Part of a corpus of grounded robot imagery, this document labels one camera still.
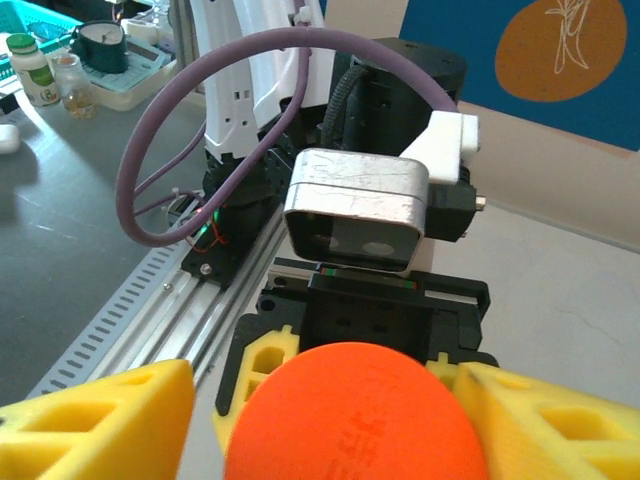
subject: glass bottle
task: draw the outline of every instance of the glass bottle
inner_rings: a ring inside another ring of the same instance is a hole
[[[52,60],[54,77],[64,108],[73,118],[89,119],[96,113],[91,81],[82,62],[73,53],[63,53]]]

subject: black cable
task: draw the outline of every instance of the black cable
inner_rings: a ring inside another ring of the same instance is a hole
[[[336,89],[329,98],[327,110],[322,120],[322,128],[320,129],[320,147],[330,148],[333,144],[333,132],[340,115],[344,113],[347,107],[349,95],[355,88],[356,84],[363,78],[368,77],[371,70],[362,65],[353,65],[347,70],[338,81]]]

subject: silver camera housing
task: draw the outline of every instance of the silver camera housing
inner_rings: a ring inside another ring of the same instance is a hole
[[[405,272],[424,237],[429,172],[416,160],[308,149],[284,206],[301,258]]]

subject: blue poster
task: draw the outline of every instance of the blue poster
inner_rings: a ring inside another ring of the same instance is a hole
[[[400,36],[462,55],[462,100],[640,149],[640,0],[410,0]]]

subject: red wire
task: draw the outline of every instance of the red wire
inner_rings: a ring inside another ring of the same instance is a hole
[[[199,248],[197,246],[192,245],[191,249],[196,252],[196,253],[207,253],[209,250],[211,250],[213,247],[215,247],[218,243],[220,243],[221,245],[226,245],[228,242],[227,240],[224,238],[223,235],[220,235],[220,232],[218,231],[218,225],[216,224],[216,222],[211,222],[211,225],[213,226],[213,233],[216,235],[215,240],[206,248]]]

